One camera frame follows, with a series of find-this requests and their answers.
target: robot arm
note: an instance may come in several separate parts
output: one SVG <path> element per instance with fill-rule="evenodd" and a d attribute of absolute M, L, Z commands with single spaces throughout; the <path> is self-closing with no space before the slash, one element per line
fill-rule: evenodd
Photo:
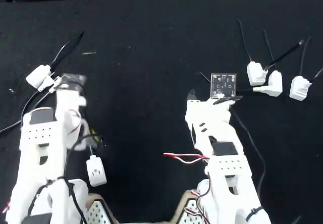
<path fill-rule="evenodd" d="M 191 131 L 194 147 L 209 157 L 205 174 L 197 190 L 209 192 L 200 198 L 211 224 L 270 224 L 261 207 L 243 146 L 229 124 L 232 100 L 187 100 L 185 120 Z"/>
<path fill-rule="evenodd" d="M 49 107 L 35 109 L 24 116 L 17 183 L 6 215 L 8 224 L 80 222 L 67 184 L 60 179 L 64 176 L 67 149 L 77 141 L 81 125 L 85 126 L 84 132 L 89 132 L 79 113 L 79 106 L 86 105 L 85 98 L 79 94 L 80 81 L 83 84 L 85 77 L 64 75 L 57 89 L 55 117 Z M 83 141 L 75 150 L 85 148 Z M 88 195 L 86 183 L 80 179 L 69 182 L 74 184 L 77 202 L 84 211 Z"/>

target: perforated plate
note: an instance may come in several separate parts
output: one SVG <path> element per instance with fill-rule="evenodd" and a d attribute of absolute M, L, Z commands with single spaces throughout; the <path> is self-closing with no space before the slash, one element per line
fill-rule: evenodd
<path fill-rule="evenodd" d="M 87 223 L 113 224 L 101 201 L 95 200 L 90 209 L 87 211 Z"/>
<path fill-rule="evenodd" d="M 216 167 L 225 176 L 241 174 L 251 176 L 250 166 L 245 155 L 214 156 L 210 159 L 208 165 L 211 168 Z"/>
<path fill-rule="evenodd" d="M 195 199 L 187 200 L 185 207 L 187 207 L 195 212 L 199 212 L 196 207 Z M 183 210 L 181 217 L 179 218 L 179 221 L 177 222 L 177 224 L 205 224 L 205 222 L 202 217 L 192 216 Z"/>

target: wire bundle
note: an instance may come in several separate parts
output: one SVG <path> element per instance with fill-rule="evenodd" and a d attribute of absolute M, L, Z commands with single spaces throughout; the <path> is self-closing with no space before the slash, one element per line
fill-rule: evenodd
<path fill-rule="evenodd" d="M 182 163 L 185 163 L 185 164 L 192 164 L 192 163 L 198 162 L 198 161 L 200 161 L 202 159 L 203 160 L 209 160 L 210 159 L 209 157 L 206 157 L 204 155 L 191 154 L 191 153 L 176 154 L 176 153 L 164 152 L 163 155 L 166 156 L 166 157 L 171 157 L 171 158 L 177 159 L 177 160 L 179 160 L 179 161 L 181 161 Z M 185 160 L 182 159 L 182 157 L 195 157 L 196 159 L 192 160 L 192 161 L 185 161 Z"/>

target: power adapter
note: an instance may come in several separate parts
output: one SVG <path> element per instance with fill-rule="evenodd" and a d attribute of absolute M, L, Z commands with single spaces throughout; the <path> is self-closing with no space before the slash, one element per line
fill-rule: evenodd
<path fill-rule="evenodd" d="M 302 76 L 296 76 L 292 80 L 289 97 L 303 101 L 307 97 L 308 89 L 311 85 L 312 83 L 307 79 L 304 79 Z"/>
<path fill-rule="evenodd" d="M 269 76 L 268 85 L 254 87 L 253 91 L 265 93 L 273 97 L 279 96 L 283 92 L 282 73 L 277 70 L 274 70 Z"/>
<path fill-rule="evenodd" d="M 247 73 L 250 85 L 257 86 L 266 82 L 268 70 L 263 70 L 260 63 L 251 61 L 247 66 Z"/>
<path fill-rule="evenodd" d="M 92 155 L 90 159 L 86 161 L 86 168 L 91 186 L 96 187 L 106 184 L 105 171 L 100 157 Z"/>

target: black fabric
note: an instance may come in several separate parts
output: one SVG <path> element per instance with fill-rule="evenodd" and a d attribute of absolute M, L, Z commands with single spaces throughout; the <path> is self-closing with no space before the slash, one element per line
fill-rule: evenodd
<path fill-rule="evenodd" d="M 237 89 L 249 88 L 236 18 L 244 25 L 250 53 L 270 61 L 312 35 L 304 77 L 323 66 L 323 0 L 92 0 L 0 5 L 1 126 L 19 119 L 34 89 L 25 76 L 53 60 L 68 40 L 85 31 L 57 73 L 84 74 L 89 121 L 107 144 L 98 153 L 107 184 L 101 194 L 120 222 L 169 220 L 187 189 L 196 188 L 203 163 L 185 165 L 163 152 L 194 152 L 185 123 L 186 97 L 194 88 L 207 99 L 209 84 L 198 72 L 237 74 Z M 249 94 L 233 106 L 267 163 L 261 204 L 273 223 L 319 223 L 321 198 L 321 89 L 323 77 L 299 102 L 288 97 L 301 50 L 278 64 L 284 92 L 278 98 Z M 55 97 L 46 102 L 55 106 Z M 261 162 L 238 123 L 255 184 Z M 17 180 L 19 129 L 0 136 L 0 206 Z M 87 180 L 89 152 L 71 155 L 68 178 Z"/>

